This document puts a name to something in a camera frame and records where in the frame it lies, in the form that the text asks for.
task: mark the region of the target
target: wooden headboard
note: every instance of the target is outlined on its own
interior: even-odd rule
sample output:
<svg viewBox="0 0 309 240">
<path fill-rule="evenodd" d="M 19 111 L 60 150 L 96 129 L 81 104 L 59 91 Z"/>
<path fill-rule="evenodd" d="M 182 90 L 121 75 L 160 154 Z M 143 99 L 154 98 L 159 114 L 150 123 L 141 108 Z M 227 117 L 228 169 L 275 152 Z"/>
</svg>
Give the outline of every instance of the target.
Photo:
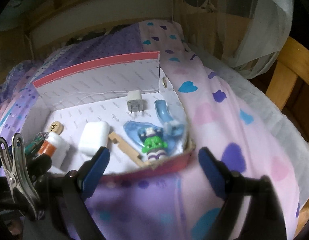
<svg viewBox="0 0 309 240">
<path fill-rule="evenodd" d="M 172 0 L 46 0 L 0 32 L 0 84 L 22 60 L 45 59 L 72 37 L 151 18 L 172 19 Z"/>
</svg>

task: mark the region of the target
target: small toy figure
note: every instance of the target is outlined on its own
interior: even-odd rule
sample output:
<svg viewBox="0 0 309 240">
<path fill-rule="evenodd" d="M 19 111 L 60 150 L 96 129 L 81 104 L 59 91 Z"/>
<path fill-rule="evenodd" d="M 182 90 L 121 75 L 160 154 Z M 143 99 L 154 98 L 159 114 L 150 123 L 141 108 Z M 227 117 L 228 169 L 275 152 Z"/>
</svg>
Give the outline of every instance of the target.
<svg viewBox="0 0 309 240">
<path fill-rule="evenodd" d="M 149 161 L 155 161 L 167 157 L 165 148 L 167 143 L 162 140 L 162 130 L 155 131 L 152 127 L 146 128 L 145 133 L 140 135 L 141 140 L 144 140 L 142 152 L 147 154 Z"/>
</svg>

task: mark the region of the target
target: blue clamp handle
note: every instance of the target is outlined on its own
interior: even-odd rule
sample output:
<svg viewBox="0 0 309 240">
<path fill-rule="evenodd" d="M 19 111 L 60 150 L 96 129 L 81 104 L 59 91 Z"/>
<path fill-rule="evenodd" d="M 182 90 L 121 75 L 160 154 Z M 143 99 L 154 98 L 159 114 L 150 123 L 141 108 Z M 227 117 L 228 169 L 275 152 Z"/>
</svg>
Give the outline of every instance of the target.
<svg viewBox="0 0 309 240">
<path fill-rule="evenodd" d="M 100 147 L 92 159 L 84 162 L 78 170 L 77 184 L 81 190 L 83 200 L 93 195 L 101 176 L 108 166 L 109 160 L 109 150 L 105 147 Z"/>
</svg>

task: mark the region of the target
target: wooden piece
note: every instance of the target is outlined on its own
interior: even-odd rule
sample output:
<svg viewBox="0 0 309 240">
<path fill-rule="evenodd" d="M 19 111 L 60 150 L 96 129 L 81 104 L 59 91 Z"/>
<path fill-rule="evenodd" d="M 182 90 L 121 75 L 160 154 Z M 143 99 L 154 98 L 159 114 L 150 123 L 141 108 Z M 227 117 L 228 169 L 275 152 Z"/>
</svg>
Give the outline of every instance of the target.
<svg viewBox="0 0 309 240">
<path fill-rule="evenodd" d="M 279 53 L 278 61 L 309 85 L 309 51 L 299 42 L 289 37 Z"/>
<path fill-rule="evenodd" d="M 291 107 L 291 112 L 306 134 L 304 139 L 309 142 L 309 86 L 307 84 L 302 86 L 296 102 Z"/>
<path fill-rule="evenodd" d="M 63 131 L 63 125 L 60 122 L 55 121 L 50 125 L 49 132 L 55 132 L 56 134 L 61 134 L 62 131 Z"/>
<path fill-rule="evenodd" d="M 303 208 L 302 210 L 300 210 L 299 213 L 299 219 L 298 219 L 298 225 L 296 227 L 295 237 L 300 233 L 300 231 L 308 222 L 308 220 L 309 220 L 309 208 Z"/>
<path fill-rule="evenodd" d="M 282 110 L 296 84 L 298 76 L 281 62 L 277 63 L 266 96 Z"/>
<path fill-rule="evenodd" d="M 55 10 L 61 8 L 62 6 L 62 0 L 53 0 L 53 8 Z"/>
<path fill-rule="evenodd" d="M 139 167 L 148 166 L 150 164 L 149 161 L 141 161 L 139 159 L 140 154 L 135 149 L 133 149 L 124 139 L 122 139 L 120 135 L 112 132 L 109 134 L 109 139 L 115 144 L 118 143 L 118 148 L 126 155 L 128 155 L 129 158 L 133 160 L 133 162 Z"/>
</svg>

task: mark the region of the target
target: wooden button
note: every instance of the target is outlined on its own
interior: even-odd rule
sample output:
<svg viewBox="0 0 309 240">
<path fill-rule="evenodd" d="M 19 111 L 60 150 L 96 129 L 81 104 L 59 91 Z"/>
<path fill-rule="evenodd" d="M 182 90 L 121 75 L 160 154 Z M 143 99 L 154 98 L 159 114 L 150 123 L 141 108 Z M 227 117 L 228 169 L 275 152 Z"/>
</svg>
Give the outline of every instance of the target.
<svg viewBox="0 0 309 240">
<path fill-rule="evenodd" d="M 50 125 L 49 132 L 55 132 L 56 134 L 60 134 L 63 131 L 63 125 L 56 121 Z"/>
</svg>

